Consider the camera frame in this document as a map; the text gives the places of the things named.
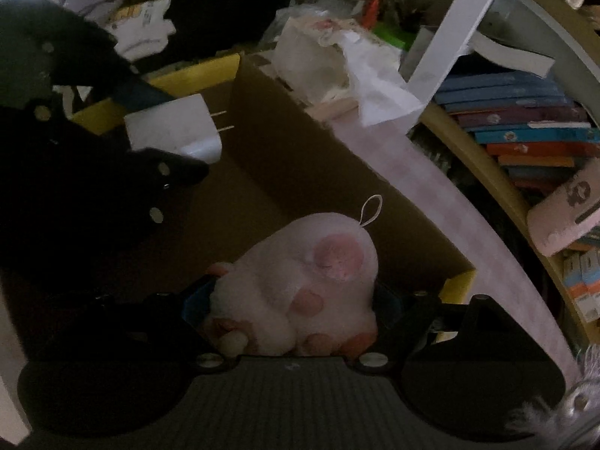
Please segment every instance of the white power adapter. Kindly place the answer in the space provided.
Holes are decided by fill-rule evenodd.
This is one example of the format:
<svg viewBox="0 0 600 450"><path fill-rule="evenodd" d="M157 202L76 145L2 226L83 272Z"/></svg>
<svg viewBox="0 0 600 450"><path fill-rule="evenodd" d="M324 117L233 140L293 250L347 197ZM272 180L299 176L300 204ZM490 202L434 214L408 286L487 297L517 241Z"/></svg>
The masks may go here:
<svg viewBox="0 0 600 450"><path fill-rule="evenodd" d="M132 150L151 147L214 164L221 138L201 94L192 94L125 116Z"/></svg>

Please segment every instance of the screw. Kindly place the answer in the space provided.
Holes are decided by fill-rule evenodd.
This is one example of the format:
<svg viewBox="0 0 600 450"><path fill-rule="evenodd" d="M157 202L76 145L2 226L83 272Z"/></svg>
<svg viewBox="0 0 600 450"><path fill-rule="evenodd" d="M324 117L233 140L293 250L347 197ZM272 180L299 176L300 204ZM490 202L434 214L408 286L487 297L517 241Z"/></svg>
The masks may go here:
<svg viewBox="0 0 600 450"><path fill-rule="evenodd" d="M160 162L158 164L158 172L163 176L168 176L171 173L171 169L169 169L169 166L164 162Z"/></svg>
<svg viewBox="0 0 600 450"><path fill-rule="evenodd" d="M583 411L584 409L586 409L587 403L587 397L585 397L583 394L578 394L573 400L573 409L575 411Z"/></svg>
<svg viewBox="0 0 600 450"><path fill-rule="evenodd" d="M150 208L150 218L152 218L152 221L154 221L155 223L162 223L164 216L163 216L163 212L161 210L159 210L158 208Z"/></svg>
<svg viewBox="0 0 600 450"><path fill-rule="evenodd" d="M196 358L196 364L203 369L214 369L224 361L218 353L203 353Z"/></svg>
<svg viewBox="0 0 600 450"><path fill-rule="evenodd" d="M41 49L47 54L52 54L54 52L54 46L51 42L44 42L41 45Z"/></svg>
<svg viewBox="0 0 600 450"><path fill-rule="evenodd" d="M52 112L45 105L37 105L34 108L34 116L39 122L47 122L52 118Z"/></svg>
<svg viewBox="0 0 600 450"><path fill-rule="evenodd" d="M358 357L358 361L365 367L383 367L388 363L388 357L383 353L370 351Z"/></svg>

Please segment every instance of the stuffed animal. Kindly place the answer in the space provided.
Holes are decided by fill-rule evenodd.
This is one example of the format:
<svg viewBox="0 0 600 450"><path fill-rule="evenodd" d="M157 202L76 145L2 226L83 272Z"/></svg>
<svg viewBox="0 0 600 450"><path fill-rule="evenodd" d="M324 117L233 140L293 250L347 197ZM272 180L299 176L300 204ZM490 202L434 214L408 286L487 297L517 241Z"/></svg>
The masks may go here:
<svg viewBox="0 0 600 450"><path fill-rule="evenodd" d="M317 213L254 245L221 275L203 322L227 357L359 356L377 338L371 309L377 275L371 237L352 218Z"/></svg>

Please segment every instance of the book spine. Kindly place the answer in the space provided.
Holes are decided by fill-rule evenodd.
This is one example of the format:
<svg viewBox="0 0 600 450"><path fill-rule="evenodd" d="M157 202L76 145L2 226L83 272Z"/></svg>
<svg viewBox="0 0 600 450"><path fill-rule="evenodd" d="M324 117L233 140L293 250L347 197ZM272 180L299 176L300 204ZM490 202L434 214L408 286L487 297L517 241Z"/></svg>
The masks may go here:
<svg viewBox="0 0 600 450"><path fill-rule="evenodd" d="M501 155L499 165L537 165L541 167L576 167L573 157L530 157L527 155Z"/></svg>
<svg viewBox="0 0 600 450"><path fill-rule="evenodd" d="M441 91L436 93L435 101L439 105L481 101L484 99L502 98L537 98L544 96L564 96L564 92L555 84L543 85L510 85L473 88L458 91Z"/></svg>
<svg viewBox="0 0 600 450"><path fill-rule="evenodd" d="M466 132L497 132L502 130L526 130L544 128L590 128L591 125L585 121L530 121L529 123L515 123L512 125L480 125L464 127Z"/></svg>
<svg viewBox="0 0 600 450"><path fill-rule="evenodd" d="M505 167L511 179L547 180L563 183L568 181L577 170L570 167L543 167L531 165L511 165Z"/></svg>
<svg viewBox="0 0 600 450"><path fill-rule="evenodd" d="M477 74L471 76L448 76L439 87L439 91L456 91L469 88L504 86L507 84L540 84L547 82L547 79L542 79L530 72L516 70L512 72Z"/></svg>
<svg viewBox="0 0 600 450"><path fill-rule="evenodd" d="M529 122L587 122L587 113L580 106L547 107L547 108L514 108L499 111L483 111L457 115L458 124L462 127L483 125L511 125Z"/></svg>
<svg viewBox="0 0 600 450"><path fill-rule="evenodd" d="M467 101L444 105L448 113L463 113L465 111L499 110L508 107L571 107L575 103L567 96L546 96L533 98L502 98Z"/></svg>
<svg viewBox="0 0 600 450"><path fill-rule="evenodd" d="M522 179L519 177L512 178L511 182L516 188L532 189L534 191L539 191L544 196L551 194L563 183L563 181L548 179Z"/></svg>
<svg viewBox="0 0 600 450"><path fill-rule="evenodd" d="M600 145L586 142L529 142L487 144L487 153L496 155L529 155L533 157L600 157Z"/></svg>
<svg viewBox="0 0 600 450"><path fill-rule="evenodd" d="M507 142L588 142L597 144L600 143L600 129L541 128L475 132L475 141L478 144Z"/></svg>
<svg viewBox="0 0 600 450"><path fill-rule="evenodd" d="M591 247L600 247L600 240L597 240L596 238L590 238L587 235L584 235L579 240L577 240L577 243L582 243Z"/></svg>

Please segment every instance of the white paper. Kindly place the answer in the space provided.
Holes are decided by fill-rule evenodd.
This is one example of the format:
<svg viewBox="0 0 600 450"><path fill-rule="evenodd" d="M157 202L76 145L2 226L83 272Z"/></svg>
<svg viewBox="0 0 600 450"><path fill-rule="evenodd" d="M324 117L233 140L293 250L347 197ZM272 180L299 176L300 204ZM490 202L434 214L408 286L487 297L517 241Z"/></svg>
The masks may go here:
<svg viewBox="0 0 600 450"><path fill-rule="evenodd" d="M346 58L352 96L358 101L362 126L371 126L408 115L422 107L406 88L406 81L390 57L366 39L356 40L356 33L342 32L337 44Z"/></svg>
<svg viewBox="0 0 600 450"><path fill-rule="evenodd" d="M423 108L398 73L400 55L353 21L307 15L287 22L272 64L306 103L353 98L371 126Z"/></svg>
<svg viewBox="0 0 600 450"><path fill-rule="evenodd" d="M488 61L517 71L532 72L545 78L554 64L554 59L535 52L523 51L494 42L482 33L475 32L469 45Z"/></svg>

